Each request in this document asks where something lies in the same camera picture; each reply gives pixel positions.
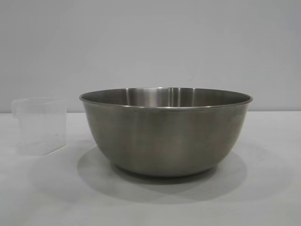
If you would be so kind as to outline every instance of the gray wall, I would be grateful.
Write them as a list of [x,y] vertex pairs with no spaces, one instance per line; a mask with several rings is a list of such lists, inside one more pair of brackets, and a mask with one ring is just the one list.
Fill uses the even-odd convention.
[[245,92],[301,110],[300,0],[1,0],[0,112],[121,87]]

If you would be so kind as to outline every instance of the mixing bowl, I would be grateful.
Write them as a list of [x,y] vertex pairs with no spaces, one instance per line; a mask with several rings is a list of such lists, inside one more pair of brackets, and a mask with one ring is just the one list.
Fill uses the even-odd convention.
[[99,149],[113,165],[158,177],[217,165],[235,144],[246,94],[193,88],[130,88],[80,96]]

